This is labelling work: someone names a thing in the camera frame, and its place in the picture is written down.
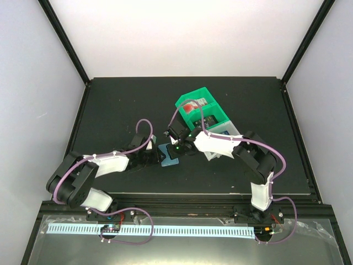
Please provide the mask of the light blue card holder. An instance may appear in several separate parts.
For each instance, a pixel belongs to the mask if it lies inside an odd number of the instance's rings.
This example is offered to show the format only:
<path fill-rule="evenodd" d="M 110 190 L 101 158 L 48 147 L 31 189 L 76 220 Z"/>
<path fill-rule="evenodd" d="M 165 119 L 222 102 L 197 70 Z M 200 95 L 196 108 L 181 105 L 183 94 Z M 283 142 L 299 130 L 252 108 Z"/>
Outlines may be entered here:
<path fill-rule="evenodd" d="M 179 163 L 178 158 L 175 158 L 175 159 L 171 158 L 171 156 L 167 150 L 167 144 L 159 145 L 158 148 L 162 152 L 162 154 L 164 155 L 164 159 L 161 160 L 162 167 L 173 166 L 173 165 L 177 165 Z"/>

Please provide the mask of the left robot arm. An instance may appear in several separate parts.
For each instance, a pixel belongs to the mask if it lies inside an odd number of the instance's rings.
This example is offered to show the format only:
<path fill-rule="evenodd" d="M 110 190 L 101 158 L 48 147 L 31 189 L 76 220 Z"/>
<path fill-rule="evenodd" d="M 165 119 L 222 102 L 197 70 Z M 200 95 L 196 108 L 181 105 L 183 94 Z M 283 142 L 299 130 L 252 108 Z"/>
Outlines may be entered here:
<path fill-rule="evenodd" d="M 155 136 L 136 134 L 124 149 L 101 155 L 80 155 L 70 152 L 46 183 L 46 190 L 57 204 L 70 208 L 93 208 L 105 220 L 117 217 L 119 208 L 113 198 L 93 187 L 94 181 L 111 173 L 156 165 L 165 154 L 156 145 Z"/>

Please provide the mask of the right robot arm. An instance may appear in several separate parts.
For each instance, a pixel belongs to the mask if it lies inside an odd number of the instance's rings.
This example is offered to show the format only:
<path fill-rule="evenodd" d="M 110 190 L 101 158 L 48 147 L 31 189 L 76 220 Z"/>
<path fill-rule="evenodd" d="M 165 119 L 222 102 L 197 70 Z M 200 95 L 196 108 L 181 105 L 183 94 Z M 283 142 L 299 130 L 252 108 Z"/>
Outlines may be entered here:
<path fill-rule="evenodd" d="M 215 134 L 203 128 L 190 130 L 181 124 L 168 126 L 164 135 L 170 138 L 167 151 L 172 159 L 202 152 L 238 160 L 243 174 L 250 181 L 252 219 L 264 222 L 270 217 L 271 179 L 274 176 L 276 158 L 258 137 L 253 139 L 253 134 Z"/>

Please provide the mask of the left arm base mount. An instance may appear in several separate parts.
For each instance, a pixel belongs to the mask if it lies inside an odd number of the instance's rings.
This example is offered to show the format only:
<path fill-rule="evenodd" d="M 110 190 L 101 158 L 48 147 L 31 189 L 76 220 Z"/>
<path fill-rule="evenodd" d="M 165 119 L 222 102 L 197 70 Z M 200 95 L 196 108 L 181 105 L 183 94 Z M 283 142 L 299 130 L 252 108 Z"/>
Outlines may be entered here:
<path fill-rule="evenodd" d="M 137 210 L 125 210 L 121 213 L 114 214 L 112 213 L 122 210 L 125 208 L 134 208 L 135 205 L 130 204 L 130 203 L 117 203 L 117 204 L 111 204 L 110 208 L 105 212 L 105 214 L 109 214 L 108 216 L 105 215 L 100 215 L 94 211 L 90 211 L 90 214 L 87 214 L 86 220 L 87 221 L 97 221 L 98 223 L 108 223 L 108 222 L 132 222 L 134 217 L 137 215 Z"/>

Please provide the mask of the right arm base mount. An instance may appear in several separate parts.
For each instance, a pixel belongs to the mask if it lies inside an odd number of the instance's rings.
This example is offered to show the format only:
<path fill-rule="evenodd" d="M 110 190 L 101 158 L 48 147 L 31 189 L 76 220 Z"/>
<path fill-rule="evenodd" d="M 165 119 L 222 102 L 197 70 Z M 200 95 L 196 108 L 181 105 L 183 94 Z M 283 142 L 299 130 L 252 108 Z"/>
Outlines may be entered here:
<path fill-rule="evenodd" d="M 232 217 L 235 222 L 246 224 L 271 225 L 284 223 L 281 207 L 272 204 L 265 211 L 261 211 L 252 205 L 237 204 L 233 207 L 233 212 L 230 217 Z"/>

